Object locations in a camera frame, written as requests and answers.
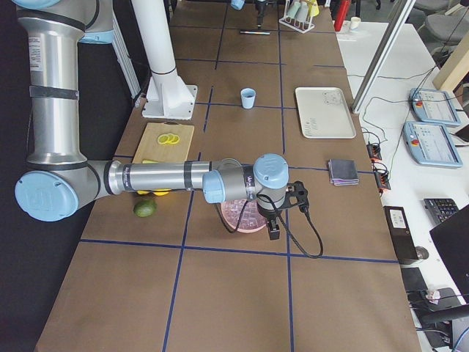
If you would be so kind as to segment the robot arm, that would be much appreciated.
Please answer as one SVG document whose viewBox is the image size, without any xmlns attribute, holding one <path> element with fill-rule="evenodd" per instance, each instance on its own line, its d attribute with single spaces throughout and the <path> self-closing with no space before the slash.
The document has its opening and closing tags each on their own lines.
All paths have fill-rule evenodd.
<svg viewBox="0 0 469 352">
<path fill-rule="evenodd" d="M 245 3 L 246 0 L 231 0 L 230 6 L 235 10 L 241 10 Z M 256 10 L 256 26 L 258 29 L 261 29 L 267 9 L 267 0 L 253 0 L 252 3 Z"/>
<path fill-rule="evenodd" d="M 90 161 L 80 151 L 78 43 L 111 43 L 111 1 L 17 1 L 29 37 L 34 150 L 15 185 L 20 207 L 40 221 L 59 221 L 90 202 L 124 191 L 200 190 L 209 203 L 256 201 L 268 233 L 280 235 L 287 206 L 286 161 L 268 153 L 253 165 L 233 159 L 158 164 Z"/>
</svg>

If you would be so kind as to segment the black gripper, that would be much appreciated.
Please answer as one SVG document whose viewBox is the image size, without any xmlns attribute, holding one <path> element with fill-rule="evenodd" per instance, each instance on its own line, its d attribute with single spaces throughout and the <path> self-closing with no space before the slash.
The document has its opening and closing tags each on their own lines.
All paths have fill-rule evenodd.
<svg viewBox="0 0 469 352">
<path fill-rule="evenodd" d="M 278 225 L 277 218 L 284 209 L 284 206 L 275 205 L 276 209 L 274 209 L 270 202 L 264 202 L 260 199 L 256 201 L 256 206 L 259 214 L 266 219 L 269 239 L 271 241 L 278 240 L 280 238 L 281 231 Z"/>
<path fill-rule="evenodd" d="M 264 11 L 267 6 L 267 1 L 266 0 L 255 0 L 255 8 L 257 11 Z M 263 13 L 258 12 L 257 18 L 256 18 L 256 24 L 258 27 L 261 27 L 263 23 Z"/>
</svg>

